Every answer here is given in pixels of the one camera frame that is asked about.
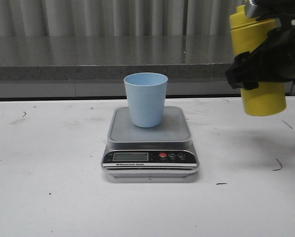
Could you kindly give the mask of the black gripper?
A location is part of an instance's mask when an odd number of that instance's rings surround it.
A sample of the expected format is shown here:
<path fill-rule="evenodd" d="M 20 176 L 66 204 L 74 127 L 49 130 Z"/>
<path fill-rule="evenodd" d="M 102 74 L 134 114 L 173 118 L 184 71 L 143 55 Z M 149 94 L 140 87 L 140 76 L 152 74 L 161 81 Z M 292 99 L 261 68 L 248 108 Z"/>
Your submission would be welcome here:
<path fill-rule="evenodd" d="M 295 80 L 295 0 L 250 0 L 245 13 L 257 22 L 279 20 L 279 26 L 267 34 L 266 40 L 252 53 L 244 52 L 234 57 L 234 63 L 225 74 L 232 88 L 252 90 L 257 82 L 244 79 L 248 72 L 262 69 L 271 82 Z"/>

